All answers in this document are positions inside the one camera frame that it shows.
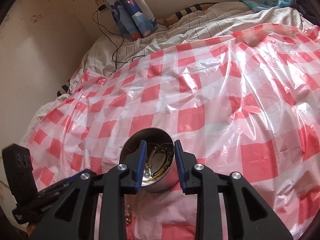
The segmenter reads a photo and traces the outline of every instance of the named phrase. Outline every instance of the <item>black cable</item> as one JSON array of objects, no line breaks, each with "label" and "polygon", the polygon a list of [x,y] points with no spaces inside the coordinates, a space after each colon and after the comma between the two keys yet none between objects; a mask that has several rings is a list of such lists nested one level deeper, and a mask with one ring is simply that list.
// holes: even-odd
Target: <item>black cable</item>
[{"label": "black cable", "polygon": [[[117,59],[118,59],[118,50],[119,50],[119,49],[121,48],[121,46],[124,44],[124,36],[122,36],[122,35],[120,35],[120,34],[112,33],[112,32],[109,31],[105,26],[103,26],[102,24],[100,24],[100,23],[99,23],[99,17],[98,17],[98,11],[99,11],[99,10],[96,10],[96,11],[92,14],[92,20],[93,20],[95,23],[98,24],[99,30],[111,41],[111,43],[112,43],[113,45],[116,46],[116,50],[115,50],[115,52],[112,54],[112,61],[116,63],[116,71],[117,71],[117,63],[123,63],[123,64],[128,63],[128,62],[117,61]],[[93,16],[94,16],[95,13],[97,14],[97,21],[95,21],[95,19],[93,18]],[[100,29],[100,26],[102,26],[102,27],[103,27],[107,32],[109,32],[110,34],[113,34],[113,35],[122,37],[122,42],[121,42],[121,44],[120,44],[119,47],[110,39],[110,37],[109,37],[108,35],[106,35],[106,34]],[[144,55],[136,56],[136,57],[134,57],[133,59],[131,59],[131,61],[133,61],[133,60],[134,60],[135,58],[137,58],[137,57],[144,57]]]}]

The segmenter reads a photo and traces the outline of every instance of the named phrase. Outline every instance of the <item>red and white checkered tablecloth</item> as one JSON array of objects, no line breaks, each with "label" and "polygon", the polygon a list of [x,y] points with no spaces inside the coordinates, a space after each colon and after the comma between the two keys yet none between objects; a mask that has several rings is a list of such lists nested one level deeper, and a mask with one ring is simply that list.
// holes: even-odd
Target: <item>red and white checkered tablecloth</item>
[{"label": "red and white checkered tablecloth", "polygon": [[[319,31],[263,24],[155,52],[108,78],[85,72],[26,145],[38,188],[107,172],[129,136],[159,127],[215,172],[242,173],[297,239],[320,206]],[[196,196],[179,184],[130,201],[128,239],[194,239]]]}]

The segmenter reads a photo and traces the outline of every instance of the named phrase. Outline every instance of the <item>silver screw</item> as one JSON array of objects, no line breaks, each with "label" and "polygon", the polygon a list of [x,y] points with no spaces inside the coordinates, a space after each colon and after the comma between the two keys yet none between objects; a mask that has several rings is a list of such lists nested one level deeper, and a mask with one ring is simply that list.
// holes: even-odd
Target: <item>silver screw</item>
[{"label": "silver screw", "polygon": [[87,172],[82,173],[82,174],[80,175],[80,178],[81,178],[81,179],[89,179],[89,178],[90,178],[90,174],[87,173]]},{"label": "silver screw", "polygon": [[241,174],[239,172],[233,172],[231,174],[231,176],[234,178],[234,179],[240,179],[241,178]]},{"label": "silver screw", "polygon": [[197,171],[202,171],[204,169],[204,166],[201,163],[195,164],[195,169]]},{"label": "silver screw", "polygon": [[117,168],[118,168],[118,170],[120,170],[120,171],[124,171],[124,170],[127,169],[127,165],[125,165],[125,164],[119,164]]}]

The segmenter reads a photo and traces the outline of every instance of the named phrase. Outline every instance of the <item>triangular cutout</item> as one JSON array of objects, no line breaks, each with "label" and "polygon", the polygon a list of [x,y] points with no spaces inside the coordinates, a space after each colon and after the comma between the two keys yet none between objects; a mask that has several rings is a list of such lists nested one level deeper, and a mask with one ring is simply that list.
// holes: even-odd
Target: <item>triangular cutout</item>
[{"label": "triangular cutout", "polygon": [[60,207],[54,214],[55,218],[64,220],[66,222],[71,221],[79,192],[80,192],[80,189],[75,188],[70,193],[70,195],[66,199],[64,199],[63,203],[61,203]]},{"label": "triangular cutout", "polygon": [[242,194],[244,197],[245,204],[249,213],[249,218],[251,221],[256,221],[268,216],[266,210],[263,206],[256,200],[252,193],[245,187],[242,189]]}]

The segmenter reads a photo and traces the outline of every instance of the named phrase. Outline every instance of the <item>stainless steel container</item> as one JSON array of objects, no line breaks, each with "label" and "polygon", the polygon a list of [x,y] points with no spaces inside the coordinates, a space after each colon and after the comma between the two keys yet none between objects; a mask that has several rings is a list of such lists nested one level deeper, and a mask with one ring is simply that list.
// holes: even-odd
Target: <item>stainless steel container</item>
[{"label": "stainless steel container", "polygon": [[173,139],[159,128],[146,128],[136,132],[124,144],[118,164],[139,148],[141,140],[147,142],[147,162],[141,187],[148,192],[162,192],[177,184],[179,177],[173,154]]}]

